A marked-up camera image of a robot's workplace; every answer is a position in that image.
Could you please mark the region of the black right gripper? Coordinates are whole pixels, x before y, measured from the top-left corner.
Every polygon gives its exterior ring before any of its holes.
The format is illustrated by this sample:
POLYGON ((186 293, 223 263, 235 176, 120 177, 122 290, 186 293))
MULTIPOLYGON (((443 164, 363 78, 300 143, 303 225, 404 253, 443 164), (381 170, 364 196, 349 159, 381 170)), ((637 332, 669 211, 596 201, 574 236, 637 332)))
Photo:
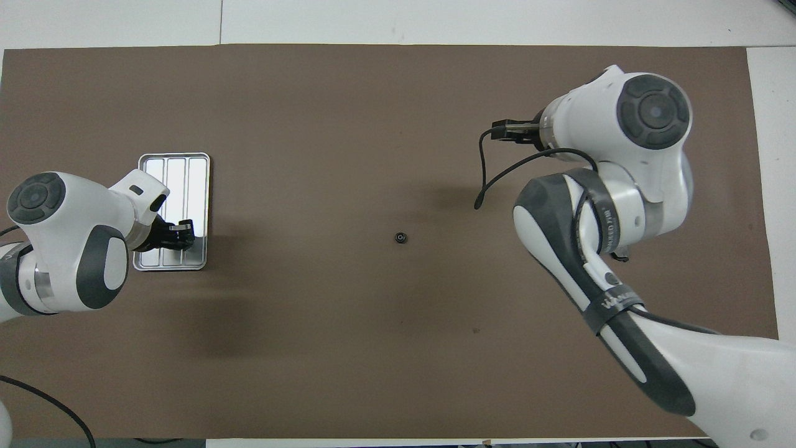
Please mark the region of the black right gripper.
POLYGON ((503 119, 492 122, 491 127, 496 130, 491 133, 492 140, 528 140, 535 147, 543 147, 543 142, 540 138, 539 119, 532 120, 529 123, 527 120, 503 119))

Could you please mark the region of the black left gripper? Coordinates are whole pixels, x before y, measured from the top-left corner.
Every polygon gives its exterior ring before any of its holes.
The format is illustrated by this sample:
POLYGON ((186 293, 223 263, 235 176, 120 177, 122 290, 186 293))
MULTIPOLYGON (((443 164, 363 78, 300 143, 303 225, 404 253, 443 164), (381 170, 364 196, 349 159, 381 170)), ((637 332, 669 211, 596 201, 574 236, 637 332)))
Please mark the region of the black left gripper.
MULTIPOLYGON (((148 227, 147 238, 139 246, 134 248, 134 252, 143 253, 162 247, 162 241, 168 235, 194 236, 195 230, 193 221, 181 220, 177 223, 166 222, 161 215, 156 215, 152 224, 148 227)), ((195 244, 194 237, 188 238, 166 238, 165 249, 167 250, 188 250, 195 244)))

